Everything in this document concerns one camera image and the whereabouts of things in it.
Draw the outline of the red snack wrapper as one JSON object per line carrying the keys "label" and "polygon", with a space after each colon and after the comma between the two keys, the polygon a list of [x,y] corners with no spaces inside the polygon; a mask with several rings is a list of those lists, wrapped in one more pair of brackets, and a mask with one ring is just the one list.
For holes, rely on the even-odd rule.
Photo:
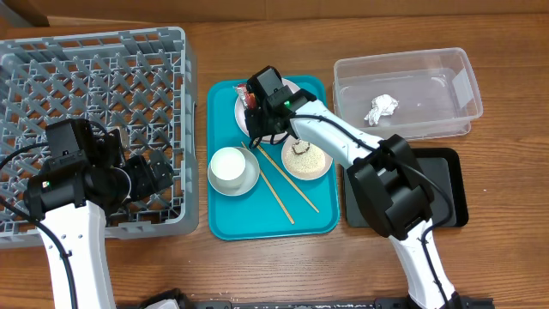
{"label": "red snack wrapper", "polygon": [[245,111],[257,109],[256,96],[249,90],[246,83],[240,83],[234,89]]}

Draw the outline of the rice and food scraps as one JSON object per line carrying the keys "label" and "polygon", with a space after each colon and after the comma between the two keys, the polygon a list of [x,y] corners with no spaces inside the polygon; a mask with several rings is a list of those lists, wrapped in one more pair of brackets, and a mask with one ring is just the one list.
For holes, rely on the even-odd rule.
{"label": "rice and food scraps", "polygon": [[317,146],[297,140],[290,144],[284,154],[290,172],[299,174],[319,173],[325,167],[326,156]]}

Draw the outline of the pink bowl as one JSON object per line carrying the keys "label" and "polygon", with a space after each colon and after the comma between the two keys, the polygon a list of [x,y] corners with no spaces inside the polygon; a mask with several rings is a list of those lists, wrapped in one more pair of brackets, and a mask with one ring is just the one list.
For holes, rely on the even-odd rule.
{"label": "pink bowl", "polygon": [[301,180],[321,178],[333,163],[333,159],[318,146],[292,136],[283,144],[281,159],[284,168]]}

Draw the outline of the white plastic cup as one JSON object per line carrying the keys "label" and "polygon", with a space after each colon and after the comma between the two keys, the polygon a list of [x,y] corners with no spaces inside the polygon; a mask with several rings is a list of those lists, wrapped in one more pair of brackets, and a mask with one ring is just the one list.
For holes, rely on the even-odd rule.
{"label": "white plastic cup", "polygon": [[222,189],[232,189],[244,182],[246,160],[238,148],[225,147],[217,150],[209,162],[209,177]]}

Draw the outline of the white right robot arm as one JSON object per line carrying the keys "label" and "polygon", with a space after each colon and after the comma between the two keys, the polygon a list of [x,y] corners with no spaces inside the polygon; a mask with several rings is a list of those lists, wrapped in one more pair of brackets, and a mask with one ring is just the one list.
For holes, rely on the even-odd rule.
{"label": "white right robot arm", "polygon": [[424,175],[407,141],[354,128],[309,91],[293,92],[272,66],[250,77],[246,88],[255,98],[244,107],[250,146],[284,133],[331,156],[346,169],[360,214],[394,247],[412,305],[458,307],[460,296],[445,275],[433,235],[431,204],[442,190]]}

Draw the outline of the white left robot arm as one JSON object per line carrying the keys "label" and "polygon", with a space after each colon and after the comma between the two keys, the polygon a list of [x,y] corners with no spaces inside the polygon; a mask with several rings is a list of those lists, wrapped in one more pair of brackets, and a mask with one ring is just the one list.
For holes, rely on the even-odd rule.
{"label": "white left robot arm", "polygon": [[50,267],[57,308],[113,308],[106,260],[106,218],[173,184],[159,150],[126,158],[118,130],[96,136],[97,123],[70,118],[45,129],[50,156],[23,193]]}

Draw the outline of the clear plastic waste bin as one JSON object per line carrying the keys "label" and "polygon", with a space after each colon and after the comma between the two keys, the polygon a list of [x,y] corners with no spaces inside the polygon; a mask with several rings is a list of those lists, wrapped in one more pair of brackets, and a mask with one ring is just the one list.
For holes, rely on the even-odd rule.
{"label": "clear plastic waste bin", "polygon": [[[458,47],[344,58],[335,63],[334,76],[335,114],[374,136],[463,136],[483,114],[472,65]],[[398,106],[370,124],[372,101],[384,94]]]}

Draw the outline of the large white round plate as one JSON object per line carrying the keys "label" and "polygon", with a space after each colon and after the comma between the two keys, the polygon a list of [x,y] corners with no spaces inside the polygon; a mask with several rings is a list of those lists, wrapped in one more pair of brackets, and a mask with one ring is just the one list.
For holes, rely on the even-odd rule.
{"label": "large white round plate", "polygon": [[[294,82],[291,82],[290,80],[286,79],[286,78],[283,78],[282,79],[282,83],[285,85],[285,86],[288,86],[293,93],[297,92],[300,90],[300,87],[294,83]],[[246,124],[245,124],[245,119],[244,119],[244,103],[243,101],[241,100],[240,96],[237,97],[236,101],[235,101],[235,107],[234,107],[234,114],[235,114],[235,120],[237,122],[237,125],[239,127],[239,129],[241,129],[241,131],[245,134],[245,135],[249,135],[249,131],[247,130],[247,127],[246,127]],[[274,136],[274,138],[272,139],[271,138],[271,135],[268,135],[268,136],[264,136],[262,138],[262,143],[270,143],[270,140],[272,139],[273,140],[273,143],[277,143],[278,141],[280,141],[283,137],[285,136],[285,133],[280,133],[280,134],[277,134]]]}

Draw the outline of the right wooden chopstick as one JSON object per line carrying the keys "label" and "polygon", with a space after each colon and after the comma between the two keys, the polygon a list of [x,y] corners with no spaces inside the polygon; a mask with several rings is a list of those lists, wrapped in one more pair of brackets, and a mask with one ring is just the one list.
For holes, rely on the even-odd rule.
{"label": "right wooden chopstick", "polygon": [[290,179],[290,177],[282,171],[282,169],[276,164],[276,162],[268,155],[268,153],[261,147],[256,147],[260,153],[271,163],[271,165],[281,174],[281,176],[291,185],[291,187],[317,212],[320,213],[319,209],[314,205],[314,203],[297,187],[297,185]]}

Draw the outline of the wooden chopstick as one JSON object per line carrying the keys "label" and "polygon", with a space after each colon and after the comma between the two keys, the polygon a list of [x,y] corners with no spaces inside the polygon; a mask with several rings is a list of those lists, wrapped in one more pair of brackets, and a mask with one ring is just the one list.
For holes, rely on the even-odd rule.
{"label": "wooden chopstick", "polygon": [[297,185],[290,179],[290,177],[282,171],[282,169],[276,164],[276,162],[268,155],[268,153],[261,147],[256,147],[260,153],[271,163],[271,165],[281,174],[281,176],[291,185],[291,187],[317,212],[320,213],[319,209],[314,205],[314,203],[297,187]]}
{"label": "wooden chopstick", "polygon": [[274,190],[273,186],[270,184],[268,179],[266,178],[265,174],[261,170],[259,163],[256,159],[256,157],[248,150],[248,147],[244,144],[244,142],[241,142],[242,149],[244,151],[244,156],[246,157],[246,170],[245,174],[247,179],[249,181],[253,182],[253,185],[251,187],[254,187],[256,182],[258,181],[259,177],[262,177],[264,183],[269,188],[271,195],[274,197],[276,202],[280,205],[281,209],[283,210],[284,214],[286,215],[287,219],[290,221],[290,223],[293,225],[295,223],[294,219],[288,212],[286,206],[281,201],[279,195]]}

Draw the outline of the grey shallow bowl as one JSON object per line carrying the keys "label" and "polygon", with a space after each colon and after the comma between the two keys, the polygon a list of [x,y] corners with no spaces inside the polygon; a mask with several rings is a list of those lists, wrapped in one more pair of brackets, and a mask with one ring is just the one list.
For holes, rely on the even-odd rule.
{"label": "grey shallow bowl", "polygon": [[241,147],[217,150],[208,164],[208,181],[224,196],[237,197],[250,191],[259,178],[256,157]]}

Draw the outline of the left wooden chopstick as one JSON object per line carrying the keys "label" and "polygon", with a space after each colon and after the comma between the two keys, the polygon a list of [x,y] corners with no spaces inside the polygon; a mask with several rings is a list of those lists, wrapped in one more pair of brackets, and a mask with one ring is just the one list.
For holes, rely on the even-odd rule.
{"label": "left wooden chopstick", "polygon": [[268,179],[266,178],[265,174],[261,170],[259,163],[256,159],[256,157],[248,150],[248,147],[244,144],[244,142],[241,142],[242,149],[244,151],[244,156],[246,157],[246,170],[245,174],[247,179],[249,181],[253,182],[253,185],[251,187],[254,187],[256,182],[258,181],[259,177],[262,177],[264,183],[269,188],[271,195],[274,197],[276,202],[280,205],[281,209],[283,210],[284,214],[286,215],[287,219],[290,221],[290,223],[293,225],[295,223],[294,219],[288,212],[286,206],[281,201],[279,195],[274,190],[273,186],[270,184]]}

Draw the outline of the teal plastic serving tray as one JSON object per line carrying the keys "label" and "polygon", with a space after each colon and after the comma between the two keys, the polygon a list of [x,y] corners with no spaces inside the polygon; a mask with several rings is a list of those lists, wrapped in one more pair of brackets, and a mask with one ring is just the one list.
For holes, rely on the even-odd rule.
{"label": "teal plastic serving tray", "polygon": [[[207,160],[224,147],[239,147],[250,138],[239,129],[234,107],[234,88],[244,79],[218,82],[208,91]],[[336,166],[319,179],[293,179],[297,187],[319,209],[317,213],[258,151],[253,151],[260,168],[273,186],[288,212],[292,225],[271,195],[262,178],[255,186],[237,197],[224,196],[212,186],[208,188],[208,222],[212,233],[223,240],[265,239],[294,235],[328,233],[340,218]]]}

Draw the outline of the black rectangular tray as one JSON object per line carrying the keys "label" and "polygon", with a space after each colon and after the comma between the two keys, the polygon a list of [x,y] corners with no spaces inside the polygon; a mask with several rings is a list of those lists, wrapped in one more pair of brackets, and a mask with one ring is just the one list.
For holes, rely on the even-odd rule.
{"label": "black rectangular tray", "polygon": [[[453,213],[445,227],[463,227],[468,223],[468,206],[463,185],[460,158],[452,148],[414,148],[424,175],[452,199]],[[345,192],[346,219],[350,227],[369,227],[359,212],[359,206],[353,194],[347,172],[343,171],[343,189]]]}

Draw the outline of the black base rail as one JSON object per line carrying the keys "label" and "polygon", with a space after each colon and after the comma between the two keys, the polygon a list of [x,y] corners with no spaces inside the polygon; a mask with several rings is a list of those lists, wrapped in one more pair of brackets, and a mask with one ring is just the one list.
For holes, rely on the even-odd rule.
{"label": "black base rail", "polygon": [[167,290],[163,293],[144,300],[137,305],[117,305],[117,308],[181,308],[181,309],[413,309],[419,308],[412,299],[404,298],[377,298],[362,301],[315,301],[315,302],[255,302],[232,303],[228,300],[192,301],[179,288]]}

